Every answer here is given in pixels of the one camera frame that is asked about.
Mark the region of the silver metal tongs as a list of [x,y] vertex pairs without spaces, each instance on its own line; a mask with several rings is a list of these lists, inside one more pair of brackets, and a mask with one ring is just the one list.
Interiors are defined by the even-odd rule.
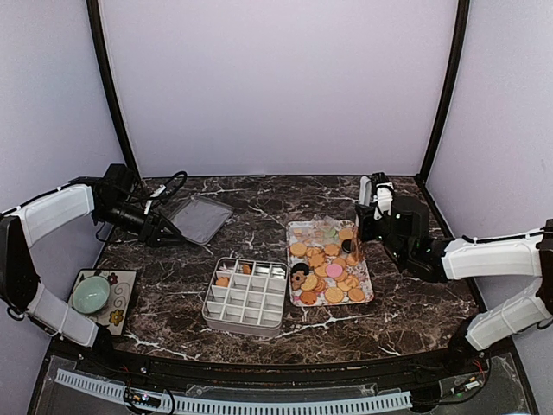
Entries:
[[359,185],[359,199],[355,202],[354,211],[356,214],[355,226],[353,227],[353,237],[351,242],[351,254],[353,258],[358,262],[363,261],[363,247],[362,247],[362,227],[365,220],[365,214],[371,203],[372,182],[368,176],[362,176],[360,178]]

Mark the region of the pink round cookie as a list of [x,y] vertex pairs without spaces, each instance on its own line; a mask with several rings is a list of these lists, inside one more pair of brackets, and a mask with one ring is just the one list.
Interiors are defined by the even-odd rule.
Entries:
[[329,264],[325,269],[325,273],[329,278],[335,279],[340,277],[344,272],[344,268],[340,264]]

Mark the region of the silver divided cookie tin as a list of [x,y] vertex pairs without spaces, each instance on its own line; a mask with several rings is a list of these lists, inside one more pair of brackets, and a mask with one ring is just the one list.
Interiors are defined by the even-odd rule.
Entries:
[[[243,273],[243,265],[251,274]],[[228,287],[215,285],[228,277]],[[202,306],[210,329],[233,334],[274,337],[280,333],[288,287],[288,267],[279,262],[221,258],[218,260]]]

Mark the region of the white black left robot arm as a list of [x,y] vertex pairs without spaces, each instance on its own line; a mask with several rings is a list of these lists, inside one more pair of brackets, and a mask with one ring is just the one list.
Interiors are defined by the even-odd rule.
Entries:
[[111,350],[109,329],[73,310],[61,299],[60,284],[46,286],[52,271],[67,278],[78,260],[92,251],[84,235],[106,225],[137,237],[146,246],[171,246],[184,237],[170,219],[157,211],[182,188],[187,174],[173,174],[160,189],[146,191],[137,174],[114,163],[102,176],[81,176],[37,195],[1,214],[1,300],[8,315],[28,319],[48,334],[90,348],[87,360],[104,377],[122,369],[121,356]]

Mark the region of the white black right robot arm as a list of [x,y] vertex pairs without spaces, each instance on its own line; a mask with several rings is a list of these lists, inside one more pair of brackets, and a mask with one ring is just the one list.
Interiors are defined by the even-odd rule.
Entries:
[[469,317],[441,357],[450,375],[461,374],[474,355],[552,317],[552,222],[526,233],[492,238],[429,236],[429,209],[418,199],[396,196],[356,204],[359,238],[380,241],[400,269],[441,284],[464,278],[518,275],[532,283],[501,305]]

